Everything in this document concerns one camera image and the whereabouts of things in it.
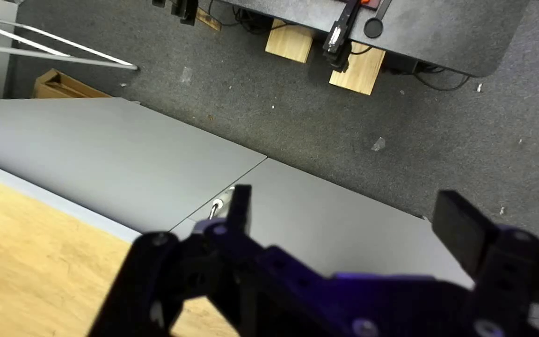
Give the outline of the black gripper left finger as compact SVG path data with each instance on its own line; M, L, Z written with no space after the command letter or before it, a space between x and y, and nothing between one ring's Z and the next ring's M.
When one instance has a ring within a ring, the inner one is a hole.
M205 297L241 335L260 337L258 290L228 256L248 258L250 185L235 185L228 213L179 239L140 234L129 247L87 337L170 337L189 299Z

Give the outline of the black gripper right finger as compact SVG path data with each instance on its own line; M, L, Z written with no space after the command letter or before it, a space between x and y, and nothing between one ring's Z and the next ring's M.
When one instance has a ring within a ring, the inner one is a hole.
M462 325L473 337L539 337L529 310L539 305L539 237L495 224L456 191L439 191L432 228L473 279Z

